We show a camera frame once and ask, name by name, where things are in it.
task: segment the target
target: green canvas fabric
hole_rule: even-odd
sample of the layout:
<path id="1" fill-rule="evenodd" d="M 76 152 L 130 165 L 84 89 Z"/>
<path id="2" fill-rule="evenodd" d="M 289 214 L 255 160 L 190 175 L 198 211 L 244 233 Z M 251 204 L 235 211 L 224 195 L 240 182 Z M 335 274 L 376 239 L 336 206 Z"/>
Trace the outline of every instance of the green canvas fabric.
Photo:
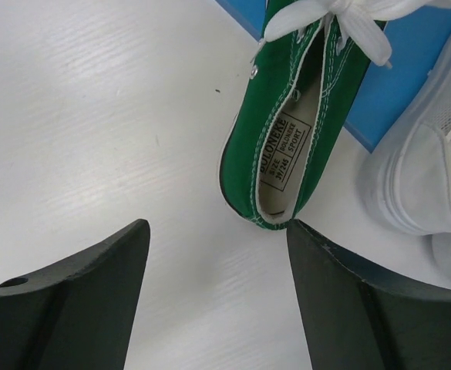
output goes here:
<path id="1" fill-rule="evenodd" d="M 271 0 L 264 24 L 292 2 L 294 0 Z M 257 74 L 247 86 L 222 156 L 220 187 L 229 205 L 243 218 L 260 227 L 278 230 L 288 223 L 265 220 L 256 199 L 261 150 L 284 101 L 294 87 L 303 89 L 324 68 L 318 118 L 292 214 L 294 217 L 318 184 L 369 66 L 369 60 L 352 40 L 339 54 L 336 52 L 340 36 L 336 19 L 328 27 L 318 21 L 308 26 L 300 42 L 298 33 L 292 32 L 267 43 L 254 60 Z"/>

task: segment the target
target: blue mat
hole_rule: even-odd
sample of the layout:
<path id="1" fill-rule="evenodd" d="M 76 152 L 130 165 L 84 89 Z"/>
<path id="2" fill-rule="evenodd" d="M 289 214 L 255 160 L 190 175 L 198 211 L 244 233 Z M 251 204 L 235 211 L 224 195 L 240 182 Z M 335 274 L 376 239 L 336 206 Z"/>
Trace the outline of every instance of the blue mat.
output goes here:
<path id="1" fill-rule="evenodd" d="M 261 37 L 265 0 L 217 0 L 256 39 Z M 390 22 L 392 69 L 369 66 L 345 128 L 369 151 L 412 102 L 451 34 L 451 10 L 424 7 Z"/>

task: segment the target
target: beige insole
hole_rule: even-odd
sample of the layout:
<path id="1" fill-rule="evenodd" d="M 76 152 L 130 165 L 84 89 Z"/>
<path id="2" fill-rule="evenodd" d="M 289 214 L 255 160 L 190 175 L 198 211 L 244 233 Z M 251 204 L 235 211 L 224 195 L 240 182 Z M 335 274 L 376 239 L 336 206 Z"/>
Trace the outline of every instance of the beige insole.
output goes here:
<path id="1" fill-rule="evenodd" d="M 321 75 L 297 101 L 287 102 L 271 129 L 259 176 L 259 205 L 265 214 L 280 217 L 293 211 L 311 149 L 320 88 Z"/>

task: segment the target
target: white shoelace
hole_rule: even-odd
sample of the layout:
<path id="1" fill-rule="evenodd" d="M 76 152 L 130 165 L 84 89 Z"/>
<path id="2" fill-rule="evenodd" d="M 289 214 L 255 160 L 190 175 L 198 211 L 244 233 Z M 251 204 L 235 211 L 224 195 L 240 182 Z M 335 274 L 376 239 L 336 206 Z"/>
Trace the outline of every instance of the white shoelace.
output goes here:
<path id="1" fill-rule="evenodd" d="M 273 16 L 264 30 L 259 49 L 266 42 L 294 31 L 302 32 L 319 19 L 335 16 L 342 34 L 338 52 L 345 47 L 348 38 L 352 38 L 377 66 L 389 65 L 392 47 L 375 21 L 399 19 L 424 5 L 451 8 L 451 0 L 297 0 Z"/>

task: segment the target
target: white table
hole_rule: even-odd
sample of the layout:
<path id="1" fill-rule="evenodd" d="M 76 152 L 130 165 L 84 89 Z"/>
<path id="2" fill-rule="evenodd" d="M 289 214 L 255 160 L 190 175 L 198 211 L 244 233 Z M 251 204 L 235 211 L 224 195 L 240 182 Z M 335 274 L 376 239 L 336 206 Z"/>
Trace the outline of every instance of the white table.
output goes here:
<path id="1" fill-rule="evenodd" d="M 217 188 L 254 48 L 213 0 L 0 0 L 0 282 L 146 218 L 126 368 L 309 368 L 284 232 L 237 219 Z M 451 287 L 425 240 L 365 215 L 365 155 L 343 131 L 300 218 Z"/>

